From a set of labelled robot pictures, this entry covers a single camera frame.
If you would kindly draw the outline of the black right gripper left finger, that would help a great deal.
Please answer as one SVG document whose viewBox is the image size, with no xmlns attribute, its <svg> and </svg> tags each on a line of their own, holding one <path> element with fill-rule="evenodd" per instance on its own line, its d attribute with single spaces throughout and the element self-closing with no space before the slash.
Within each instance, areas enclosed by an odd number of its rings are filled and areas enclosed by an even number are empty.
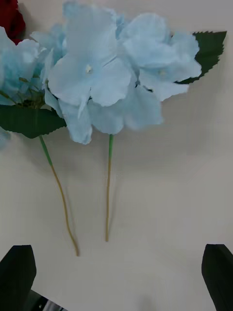
<svg viewBox="0 0 233 311">
<path fill-rule="evenodd" d="M 35 276 L 32 247 L 14 245 L 0 261 L 0 310 L 23 310 Z"/>
</svg>

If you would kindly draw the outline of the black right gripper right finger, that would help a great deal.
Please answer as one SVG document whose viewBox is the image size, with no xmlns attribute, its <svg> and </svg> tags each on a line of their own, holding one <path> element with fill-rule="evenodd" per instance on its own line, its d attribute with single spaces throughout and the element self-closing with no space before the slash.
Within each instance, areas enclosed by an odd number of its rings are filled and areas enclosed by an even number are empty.
<svg viewBox="0 0 233 311">
<path fill-rule="evenodd" d="M 217 311 L 233 311 L 233 254 L 223 244 L 207 244 L 201 273 Z"/>
</svg>

